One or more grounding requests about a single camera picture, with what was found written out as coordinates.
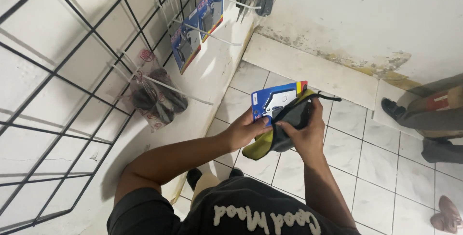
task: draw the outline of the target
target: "white wall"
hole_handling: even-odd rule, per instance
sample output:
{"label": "white wall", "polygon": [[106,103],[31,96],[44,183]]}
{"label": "white wall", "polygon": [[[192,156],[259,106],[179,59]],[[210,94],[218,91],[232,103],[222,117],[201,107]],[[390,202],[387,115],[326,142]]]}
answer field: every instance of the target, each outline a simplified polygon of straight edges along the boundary
{"label": "white wall", "polygon": [[[0,15],[17,1],[0,0]],[[86,19],[95,25],[116,0],[72,1]],[[157,5],[157,0],[128,1],[141,24]],[[168,15],[172,14],[170,7],[167,10]],[[252,20],[245,19],[242,25],[236,24],[233,21],[236,20],[237,13],[238,9],[234,4],[226,2],[224,22],[214,34],[231,42],[244,42]],[[162,14],[158,12],[144,29],[144,33],[153,46],[165,30]],[[136,25],[125,3],[116,7],[97,31],[112,48],[124,49],[136,33]],[[86,33],[85,25],[63,0],[29,0],[0,25],[1,42],[50,69],[58,66]],[[138,52],[146,47],[140,36],[127,53],[134,59]],[[214,106],[191,100],[188,109],[173,123],[153,134],[150,133],[146,121],[135,114],[74,211],[34,228],[27,228],[18,234],[74,235],[80,234],[86,228],[87,234],[99,234],[104,230],[112,208],[114,185],[124,166],[146,149],[204,136],[240,60],[241,50],[241,47],[232,47],[209,38],[182,76],[171,57],[165,68],[172,80],[184,92],[211,101]],[[163,63],[170,52],[170,41],[165,37],[155,54]],[[91,36],[63,66],[59,74],[92,92],[108,71],[108,64],[114,61],[112,53],[103,43],[97,37]],[[3,97],[0,99],[0,120],[8,120],[47,76],[48,74],[40,68],[0,47],[0,96]],[[96,95],[113,103],[116,97],[122,94],[124,86],[124,79],[112,72]],[[73,86],[53,78],[15,123],[61,131],[87,97]],[[68,133],[88,136],[96,129],[108,108],[104,103],[92,99]],[[109,123],[102,126],[96,137],[111,141],[126,120],[126,116],[114,110],[108,120]],[[55,135],[48,133],[8,128],[0,137],[0,183],[22,180],[54,138]],[[37,172],[44,175],[33,176],[32,179],[62,176],[75,159],[82,143],[85,142],[62,138],[55,148],[56,152],[50,153],[38,168]],[[106,149],[107,145],[92,143],[71,173],[91,172]],[[69,208],[85,181],[86,179],[81,178],[66,180],[44,214]],[[11,206],[0,216],[0,228],[35,218],[56,185],[57,181],[25,185],[18,198],[12,201]],[[171,199],[177,185],[178,180],[163,187],[163,195]],[[14,188],[15,186],[0,187],[0,205],[3,205]]]}
{"label": "white wall", "polygon": [[419,83],[463,73],[462,0],[277,0],[261,25],[294,48]]}

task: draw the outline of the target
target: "wire grid panel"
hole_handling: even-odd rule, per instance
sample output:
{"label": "wire grid panel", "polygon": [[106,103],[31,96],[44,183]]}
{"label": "wire grid panel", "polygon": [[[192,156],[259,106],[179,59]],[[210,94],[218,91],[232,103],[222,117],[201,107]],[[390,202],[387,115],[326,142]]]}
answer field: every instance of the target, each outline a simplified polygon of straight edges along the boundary
{"label": "wire grid panel", "polygon": [[[2,80],[12,85],[0,101],[0,234],[75,208],[135,113],[116,98],[128,83],[110,65],[130,76],[135,68],[126,55],[133,60],[142,48],[164,66],[171,59],[157,7],[166,1],[8,0],[0,6]],[[183,18],[198,0],[177,1],[181,9],[171,8],[171,17]]]}

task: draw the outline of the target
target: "black metal grid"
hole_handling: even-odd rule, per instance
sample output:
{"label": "black metal grid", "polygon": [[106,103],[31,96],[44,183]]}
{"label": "black metal grid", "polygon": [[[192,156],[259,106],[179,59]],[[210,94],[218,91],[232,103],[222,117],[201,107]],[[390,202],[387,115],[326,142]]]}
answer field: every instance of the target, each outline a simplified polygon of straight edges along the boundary
{"label": "black metal grid", "polygon": [[[11,7],[8,11],[6,11],[2,16],[0,16],[0,25],[5,22],[12,14],[14,14],[18,9],[20,9],[28,0],[20,0],[19,2],[17,2],[13,7]],[[5,48],[7,49],[8,51],[20,56],[21,58],[23,58],[24,60],[27,60],[29,61],[30,63],[34,64],[35,66],[43,69],[44,71],[48,72],[49,75],[47,76],[47,78],[34,90],[34,92],[24,101],[24,103],[17,109],[17,111],[9,118],[8,121],[0,121],[0,126],[3,126],[1,129],[0,129],[0,136],[2,136],[5,131],[9,128],[9,127],[17,127],[17,128],[22,128],[22,129],[27,129],[27,130],[32,130],[32,131],[40,131],[40,132],[45,132],[45,133],[51,133],[51,134],[54,134],[56,135],[57,137],[55,138],[55,140],[52,142],[52,144],[49,146],[49,148],[46,150],[46,152],[39,158],[39,160],[35,163],[35,165],[32,167],[32,169],[30,170],[30,172],[26,175],[26,177],[22,180],[22,181],[19,181],[19,182],[11,182],[11,183],[4,183],[4,184],[0,184],[0,187],[2,186],[10,186],[10,185],[18,185],[17,188],[14,190],[14,192],[12,193],[12,195],[8,198],[8,200],[4,203],[4,205],[0,208],[0,215],[2,215],[5,210],[7,209],[7,207],[10,205],[10,203],[13,201],[13,199],[15,198],[15,196],[17,196],[17,194],[19,193],[19,191],[23,188],[23,186],[25,184],[30,184],[30,183],[37,183],[37,182],[49,182],[49,181],[55,181],[55,180],[60,180],[59,184],[57,185],[57,187],[55,188],[55,190],[53,191],[53,193],[51,194],[51,196],[49,197],[49,199],[47,200],[47,202],[44,204],[44,206],[42,207],[42,209],[40,210],[39,214],[37,215],[37,217],[35,219],[32,219],[32,220],[28,220],[28,221],[22,221],[22,222],[19,222],[19,223],[16,223],[16,224],[13,224],[13,225],[9,225],[7,227],[0,227],[0,232],[2,231],[5,231],[3,233],[0,233],[0,235],[6,235],[6,234],[11,234],[11,233],[14,233],[16,231],[19,231],[19,230],[22,230],[22,229],[25,229],[25,228],[28,228],[28,227],[32,227],[32,226],[35,226],[36,224],[39,224],[39,223],[42,223],[42,222],[45,222],[45,221],[49,221],[51,219],[54,219],[54,218],[57,218],[59,216],[62,216],[62,215],[65,215],[65,214],[68,214],[70,213],[74,208],[75,206],[77,205],[78,201],[80,200],[80,198],[82,197],[85,189],[88,187],[88,185],[90,184],[91,180],[93,179],[93,177],[95,176],[96,172],[98,171],[98,169],[100,168],[101,164],[103,163],[103,161],[105,160],[105,158],[107,157],[108,153],[111,151],[111,149],[113,148],[114,144],[116,143],[116,141],[118,140],[119,136],[121,135],[121,133],[124,131],[125,127],[127,126],[127,123],[129,122],[129,120],[132,118],[133,114],[135,113],[135,110],[132,111],[131,113],[127,113],[125,112],[124,110],[120,109],[120,108],[117,108],[116,105],[118,104],[118,101],[115,101],[113,104],[101,99],[100,97],[96,96],[96,92],[97,90],[100,88],[100,86],[103,84],[103,82],[106,80],[106,78],[109,76],[109,74],[113,71],[113,67],[111,67],[108,72],[105,74],[105,76],[103,77],[103,79],[100,81],[100,83],[97,85],[97,87],[95,88],[95,90],[93,90],[92,92],[78,86],[77,84],[73,83],[72,81],[62,77],[61,75],[58,74],[58,72],[60,71],[60,69],[66,64],[66,62],[72,57],[73,54],[75,54],[75,52],[82,46],[82,44],[92,35],[94,34],[96,37],[99,38],[99,40],[107,47],[108,50],[110,50],[110,52],[114,55],[114,57],[117,58],[116,62],[114,63],[114,65],[117,65],[119,62],[130,72],[132,73],[132,71],[129,69],[129,67],[124,63],[124,61],[122,60],[122,57],[124,56],[124,53],[118,55],[109,45],[108,43],[103,39],[103,37],[101,37],[101,35],[96,31],[96,29],[98,28],[98,26],[101,25],[101,23],[108,17],[108,15],[114,10],[114,8],[116,8],[121,1],[124,1],[126,6],[128,7],[129,9],[129,12],[130,12],[130,15],[132,16],[132,18],[135,20],[135,23],[136,23],[136,26],[138,28],[138,32],[136,33],[135,37],[131,40],[131,42],[128,44],[128,46],[124,49],[124,51],[128,51],[128,49],[132,46],[132,44],[135,42],[135,40],[138,38],[138,36],[141,34],[143,39],[145,40],[145,42],[147,43],[147,46],[151,46],[148,42],[148,39],[146,38],[144,32],[143,32],[143,29],[147,26],[147,24],[153,19],[154,15],[159,12],[159,7],[157,7],[154,12],[151,14],[151,16],[148,18],[148,20],[146,21],[146,23],[144,25],[141,25],[137,18],[135,17],[135,14],[133,13],[132,11],[132,8],[130,7],[130,4],[127,0],[117,0],[113,5],[112,7],[103,15],[103,17],[94,25],[92,26],[87,19],[84,18],[84,16],[79,12],[79,10],[72,4],[72,2],[70,0],[64,0],[68,5],[69,7],[79,16],[79,18],[84,22],[84,24],[90,29],[90,31],[85,35],[85,37],[72,49],[72,51],[64,58],[64,60],[54,69],[54,70],[51,70],[41,64],[39,64],[37,61],[34,61],[33,59],[29,58],[28,56],[26,56],[25,54],[15,50],[14,48],[6,45],[5,43],[3,42],[0,42],[0,46],[2,48]],[[161,3],[161,5],[163,5],[165,3],[166,0],[158,0],[159,3]],[[180,6],[181,6],[181,10],[180,12],[176,15],[176,18],[178,18],[180,15],[182,15],[182,18],[184,17],[184,13],[183,13],[183,10],[188,6],[190,0],[187,0],[185,2],[185,4],[182,3],[182,0],[179,0],[180,1]],[[154,52],[155,49],[158,47],[159,43],[164,39],[164,37],[166,36],[166,34],[168,33],[168,30],[166,30],[164,32],[164,34],[159,38],[159,40],[157,41],[157,43],[154,45],[153,48],[151,48],[151,51]],[[170,60],[171,56],[172,56],[172,52],[170,53],[170,55],[166,58],[166,60],[164,61],[163,63],[163,66],[166,65],[167,61]],[[15,119],[17,119],[20,114],[26,109],[26,107],[34,100],[34,98],[40,93],[41,90],[43,90],[43,88],[47,85],[48,82],[50,82],[50,80],[53,78],[53,77],[57,77],[63,81],[65,81],[67,84],[70,84],[72,85],[73,87],[83,91],[84,93],[86,93],[89,97],[87,98],[87,100],[84,102],[84,104],[81,106],[81,108],[78,110],[78,112],[74,115],[74,117],[69,121],[69,123],[64,127],[64,129],[61,131],[61,132],[57,132],[57,131],[50,131],[50,130],[46,130],[46,129],[41,129],[41,128],[36,128],[36,127],[31,127],[31,126],[26,126],[26,125],[19,125],[19,124],[15,124],[14,121]],[[128,89],[129,85],[127,84],[124,88],[124,92]],[[105,115],[104,119],[101,121],[101,123],[98,125],[98,127],[96,128],[96,130],[94,131],[94,133],[91,135],[91,137],[89,138],[86,138],[86,137],[81,137],[81,136],[76,136],[76,135],[72,135],[72,134],[67,134],[67,130],[70,128],[70,126],[73,124],[73,122],[76,120],[76,118],[79,116],[79,114],[82,112],[82,110],[84,109],[84,107],[88,104],[88,102],[92,99],[92,98],[96,98],[97,100],[105,103],[106,105],[108,105],[110,107],[109,111],[107,112],[107,114]],[[101,126],[103,125],[103,123],[105,123],[106,119],[108,118],[109,114],[111,114],[111,112],[113,111],[113,109],[116,109],[118,110],[119,112],[125,114],[127,117],[127,119],[125,120],[124,124],[122,125],[122,127],[120,128],[118,134],[116,135],[116,137],[114,138],[114,140],[112,142],[105,142],[105,141],[101,141],[101,140],[98,140],[98,139],[95,139],[95,135],[96,133],[99,131],[99,129],[101,128]],[[78,138],[78,139],[84,139],[86,140],[86,144],[84,145],[84,147],[81,149],[81,151],[79,152],[79,154],[77,155],[77,157],[75,158],[75,160],[72,162],[71,166],[69,167],[69,169],[66,171],[66,173],[64,174],[63,177],[57,177],[57,178],[49,178],[49,179],[39,179],[39,180],[30,180],[30,178],[33,176],[34,172],[37,170],[37,168],[40,166],[40,164],[45,160],[45,158],[47,157],[47,155],[52,151],[52,149],[56,146],[56,144],[59,142],[59,140],[62,138],[62,137],[71,137],[71,138]],[[109,147],[107,148],[106,152],[104,153],[103,157],[101,158],[101,160],[98,162],[96,168],[94,169],[94,171],[92,173],[88,173],[88,174],[79,174],[79,175],[72,175],[70,176],[70,172],[72,170],[72,168],[75,166],[75,164],[77,163],[78,159],[81,157],[81,155],[84,153],[85,149],[88,147],[88,145],[90,144],[90,142],[98,142],[98,143],[103,143],[103,144],[107,144],[109,145]],[[56,212],[56,213],[53,213],[53,214],[48,214],[48,215],[44,215],[42,216],[42,213],[43,211],[45,210],[45,208],[48,206],[48,204],[50,203],[50,201],[52,200],[52,198],[55,196],[56,192],[58,191],[58,189],[60,188],[60,186],[63,184],[64,180],[66,179],[71,179],[71,178],[83,178],[83,177],[89,177],[88,181],[86,182],[86,184],[84,185],[84,188],[82,189],[82,191],[79,193],[77,199],[74,201],[73,205],[71,208],[67,209],[67,210],[63,210],[63,211],[60,211],[60,212]]]}

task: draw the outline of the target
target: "plastic bag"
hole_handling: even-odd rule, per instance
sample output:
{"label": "plastic bag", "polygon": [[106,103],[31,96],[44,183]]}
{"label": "plastic bag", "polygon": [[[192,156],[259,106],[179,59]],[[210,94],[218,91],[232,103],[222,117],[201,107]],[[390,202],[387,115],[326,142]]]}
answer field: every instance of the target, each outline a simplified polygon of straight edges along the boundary
{"label": "plastic bag", "polygon": [[159,65],[157,57],[147,49],[140,54],[142,66],[130,81],[129,104],[146,119],[154,132],[170,124],[176,115],[181,114],[188,107],[188,98],[165,86],[150,81],[143,76],[153,78],[175,89],[167,71]]}

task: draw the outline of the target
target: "white tile floor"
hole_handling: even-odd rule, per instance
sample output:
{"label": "white tile floor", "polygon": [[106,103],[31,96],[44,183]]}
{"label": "white tile floor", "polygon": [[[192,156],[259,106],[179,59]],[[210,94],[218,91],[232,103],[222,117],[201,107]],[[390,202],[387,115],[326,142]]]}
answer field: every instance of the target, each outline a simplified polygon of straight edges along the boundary
{"label": "white tile floor", "polygon": [[[291,82],[241,61],[207,136],[223,131],[246,111],[253,91]],[[421,157],[419,140],[374,122],[372,111],[346,100],[321,101],[327,124],[324,153],[360,233],[434,235],[429,218],[439,210],[441,195],[463,213],[463,165],[436,167]],[[304,202],[303,162],[293,150],[270,152],[258,161],[247,159],[240,150],[200,170],[223,180],[233,167]],[[179,216],[188,213],[192,195],[186,184],[176,203]]]}

